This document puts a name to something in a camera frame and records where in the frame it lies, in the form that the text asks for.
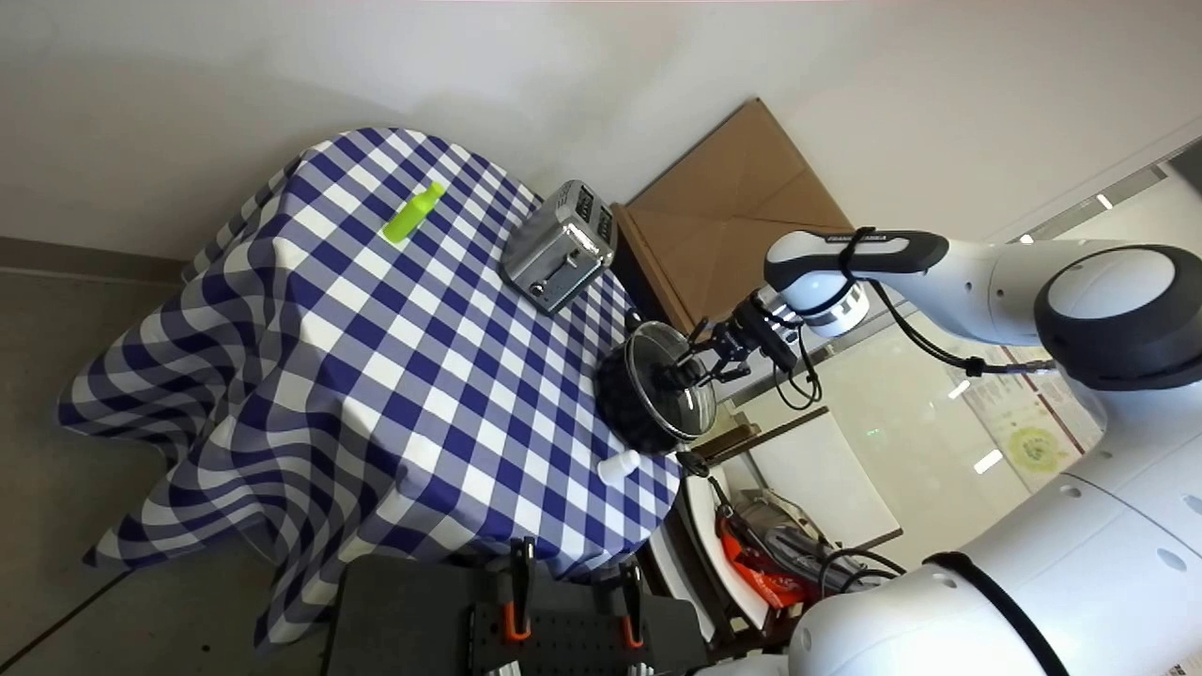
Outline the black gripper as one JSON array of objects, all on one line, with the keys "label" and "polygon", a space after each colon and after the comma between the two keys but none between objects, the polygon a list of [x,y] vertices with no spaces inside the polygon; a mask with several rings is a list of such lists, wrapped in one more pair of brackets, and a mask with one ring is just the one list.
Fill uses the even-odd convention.
[{"label": "black gripper", "polygon": [[757,297],[747,297],[735,304],[728,323],[700,320],[675,368],[688,385],[745,378],[752,370],[752,353],[792,370],[800,363],[792,339],[792,323],[775,317]]}]

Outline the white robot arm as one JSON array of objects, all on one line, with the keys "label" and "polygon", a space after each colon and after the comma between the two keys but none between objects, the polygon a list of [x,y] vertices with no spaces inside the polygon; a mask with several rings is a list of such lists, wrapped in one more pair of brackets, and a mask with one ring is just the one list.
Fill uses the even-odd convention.
[{"label": "white robot arm", "polygon": [[1202,650],[1202,259],[1184,245],[790,234],[761,293],[796,320],[882,284],[936,325],[1036,344],[1098,438],[961,548],[802,607],[779,650],[693,676],[1173,676]]}]

